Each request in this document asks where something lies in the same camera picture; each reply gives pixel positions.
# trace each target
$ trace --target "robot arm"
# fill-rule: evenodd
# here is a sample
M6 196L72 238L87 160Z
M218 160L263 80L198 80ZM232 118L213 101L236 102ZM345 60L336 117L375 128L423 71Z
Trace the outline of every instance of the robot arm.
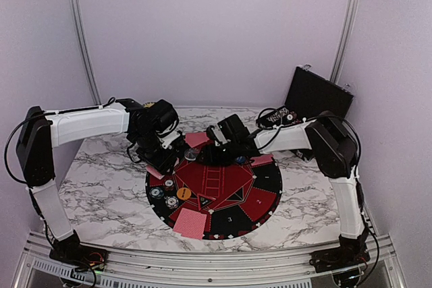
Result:
M363 194L358 182L357 143L342 122L330 112L292 126L258 130L252 134L232 115L207 129L214 145L197 157L204 164L229 165L239 156L253 157L275 151L311 149L320 171L329 178L340 214L340 248L313 254L317 272L358 264L369 259L365 241L368 229L362 217Z
M131 146L138 145L140 161L162 174L173 169L185 149L184 137L175 132L178 115L164 100L145 108L132 99L68 111L32 107L26 120L16 147L18 160L35 209L55 238L56 251L51 256L65 261L82 260L95 249L80 245L61 204L54 180L52 148L91 136L127 133ZM106 254L103 250L96 252Z

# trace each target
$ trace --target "metal rail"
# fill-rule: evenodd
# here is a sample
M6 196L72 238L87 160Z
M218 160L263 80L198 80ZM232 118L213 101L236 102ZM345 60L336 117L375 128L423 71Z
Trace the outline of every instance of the metal rail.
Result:
M72 6L72 16L74 17L76 36L78 37L78 45L80 46L81 57L86 71L86 77L88 81L88 86L90 87L90 93L92 95L94 104L100 105L102 103L101 96L99 95L99 90L96 85L95 75L93 74L90 55L88 54L86 37L84 34L84 27L82 25L80 2L79 0L70 0L70 3Z
M395 256L388 235L379 237L380 260ZM377 249L372 237L367 241L370 263L374 263ZM334 248L338 242L315 244L299 248L252 252L154 252L103 247L108 250L107 266L98 272L97 287L127 287L126 283L141 283L143 287L231 287L259 285L259 287L288 285L295 282L305 285L308 280L323 275L317 274L309 264L310 253L315 250ZM24 288L28 282L28 268L47 271L51 274L70 277L72 266L49 259L51 247L45 236L32 232L24 248L18 267L14 288ZM81 274L77 281L92 282L91 274Z
M346 47L348 45L348 40L352 33L352 28L354 26L354 21L356 18L358 7L358 0L348 0L348 6L346 8L344 27L342 28L342 35L339 42L339 47L337 48L335 62L333 64L333 69L331 71L330 81L337 84L342 71L342 65L344 63Z

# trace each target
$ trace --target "marble surface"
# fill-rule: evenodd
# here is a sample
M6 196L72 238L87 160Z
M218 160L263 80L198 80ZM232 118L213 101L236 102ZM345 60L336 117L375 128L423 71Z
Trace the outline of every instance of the marble surface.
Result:
M178 129L202 132L237 113L252 131L258 109L177 109ZM188 239L172 231L146 198L144 164L131 163L125 134L85 140L60 197L84 242L140 250L235 252L291 248L333 241L339 216L333 190L315 160L304 163L291 152L274 154L283 177L283 194L274 215L242 237L221 241Z

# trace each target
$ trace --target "lavender wall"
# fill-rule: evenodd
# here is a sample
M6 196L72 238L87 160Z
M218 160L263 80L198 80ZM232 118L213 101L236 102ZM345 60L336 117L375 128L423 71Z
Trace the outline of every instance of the lavender wall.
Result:
M432 0L360 0L341 78L369 208L413 288L432 280L431 22Z
M296 65L329 78L347 0L80 0L103 100L272 106Z
M91 105L68 0L0 0L0 147L10 131L40 105L63 109ZM78 144L55 150L58 178ZM11 167L20 177L14 150ZM0 287L10 287L29 229L39 222L23 185L0 164Z

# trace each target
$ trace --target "round game mat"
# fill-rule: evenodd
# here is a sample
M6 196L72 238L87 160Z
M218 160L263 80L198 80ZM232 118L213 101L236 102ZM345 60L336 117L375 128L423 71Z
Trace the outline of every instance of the round game mat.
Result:
M201 148L210 143L189 145ZM180 233L197 227L203 239L231 239L260 227L274 213L281 193L281 173L271 155L228 167L183 159L173 175L158 179L148 172L146 177L147 198L156 215ZM182 224L176 226L180 213Z

